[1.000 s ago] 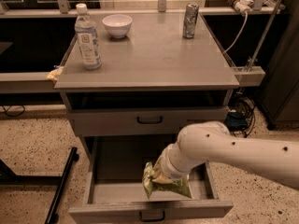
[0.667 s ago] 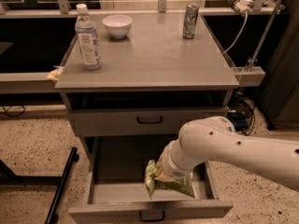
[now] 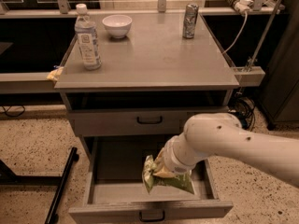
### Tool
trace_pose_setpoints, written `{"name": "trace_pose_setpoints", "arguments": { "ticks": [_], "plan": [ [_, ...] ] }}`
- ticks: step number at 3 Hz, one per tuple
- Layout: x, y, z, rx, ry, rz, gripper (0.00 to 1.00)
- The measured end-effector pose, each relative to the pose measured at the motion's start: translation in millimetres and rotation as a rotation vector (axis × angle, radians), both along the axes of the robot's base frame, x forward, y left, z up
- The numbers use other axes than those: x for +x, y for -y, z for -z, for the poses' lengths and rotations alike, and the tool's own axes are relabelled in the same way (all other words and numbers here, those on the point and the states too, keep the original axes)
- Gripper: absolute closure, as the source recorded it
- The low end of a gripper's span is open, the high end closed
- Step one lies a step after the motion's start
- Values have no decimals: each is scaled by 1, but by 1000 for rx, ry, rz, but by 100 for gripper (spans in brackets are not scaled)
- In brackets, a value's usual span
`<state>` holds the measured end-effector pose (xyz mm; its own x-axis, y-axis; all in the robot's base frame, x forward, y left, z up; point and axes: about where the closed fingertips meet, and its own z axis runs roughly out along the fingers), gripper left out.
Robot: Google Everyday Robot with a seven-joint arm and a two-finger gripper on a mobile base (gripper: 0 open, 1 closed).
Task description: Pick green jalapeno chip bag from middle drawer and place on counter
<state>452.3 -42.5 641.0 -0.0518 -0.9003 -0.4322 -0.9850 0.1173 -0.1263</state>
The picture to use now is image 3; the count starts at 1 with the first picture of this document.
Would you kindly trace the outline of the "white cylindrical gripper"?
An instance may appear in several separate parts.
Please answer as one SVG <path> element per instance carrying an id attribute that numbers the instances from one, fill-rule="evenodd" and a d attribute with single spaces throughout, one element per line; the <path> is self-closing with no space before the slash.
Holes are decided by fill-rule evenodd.
<path id="1" fill-rule="evenodd" d="M 152 173 L 160 178 L 172 178 L 188 173 L 208 157 L 208 154 L 194 149 L 183 134 L 176 135 L 160 150 L 152 165 Z"/>

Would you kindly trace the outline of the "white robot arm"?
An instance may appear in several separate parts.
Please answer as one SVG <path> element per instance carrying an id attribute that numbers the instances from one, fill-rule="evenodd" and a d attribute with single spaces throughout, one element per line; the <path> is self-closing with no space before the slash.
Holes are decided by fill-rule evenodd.
<path id="1" fill-rule="evenodd" d="M 299 140 L 253 133 L 228 113 L 190 117 L 183 132 L 168 140 L 158 155 L 154 173 L 182 175 L 210 156 L 242 161 L 294 187 L 299 187 Z"/>

